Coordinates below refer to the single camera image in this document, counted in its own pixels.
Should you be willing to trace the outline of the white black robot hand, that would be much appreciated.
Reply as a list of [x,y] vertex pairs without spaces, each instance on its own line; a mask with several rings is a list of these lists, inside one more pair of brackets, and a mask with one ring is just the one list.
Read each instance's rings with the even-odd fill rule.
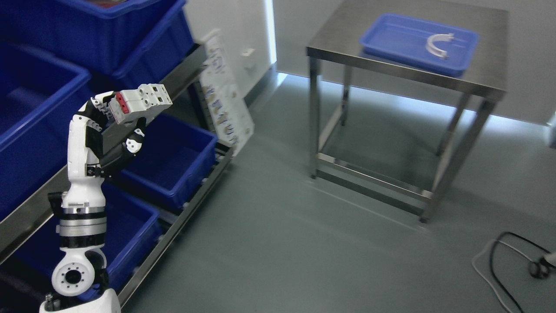
[[90,97],[69,123],[67,175],[71,186],[61,193],[60,208],[104,208],[106,199],[102,186],[105,179],[127,166],[143,147],[145,118],[132,122],[123,140],[104,151],[103,133],[117,124],[109,108],[115,93],[117,91]]

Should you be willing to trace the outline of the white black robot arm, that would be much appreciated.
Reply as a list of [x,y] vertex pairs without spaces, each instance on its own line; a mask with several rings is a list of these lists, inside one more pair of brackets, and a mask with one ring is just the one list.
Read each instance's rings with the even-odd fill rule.
[[64,256],[54,268],[54,288],[39,307],[40,313],[120,313],[121,305],[109,287],[103,208],[53,209]]

